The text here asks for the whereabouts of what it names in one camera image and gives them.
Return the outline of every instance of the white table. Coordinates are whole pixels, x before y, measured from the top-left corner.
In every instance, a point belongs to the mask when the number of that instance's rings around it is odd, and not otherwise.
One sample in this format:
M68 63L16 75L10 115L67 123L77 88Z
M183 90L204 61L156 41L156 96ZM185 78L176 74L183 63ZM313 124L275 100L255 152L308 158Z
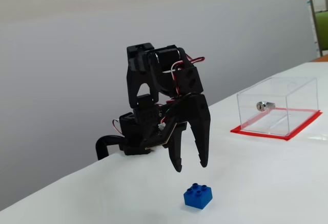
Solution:
M168 151L113 154L0 212L1 224L327 223L328 63L307 63L277 76L317 76L323 114L292 140L250 137L239 125L236 96L210 107L207 168L190 128L183 132L182 172ZM192 183L212 187L204 210L186 207Z

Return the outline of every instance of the white wall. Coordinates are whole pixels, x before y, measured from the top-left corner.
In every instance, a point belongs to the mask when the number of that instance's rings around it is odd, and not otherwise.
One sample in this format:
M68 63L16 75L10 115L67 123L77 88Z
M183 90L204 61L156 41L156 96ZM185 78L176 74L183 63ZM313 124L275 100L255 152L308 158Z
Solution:
M209 104L316 55L304 0L0 6L0 209L96 161L96 140L130 110L126 46L204 55L197 67Z

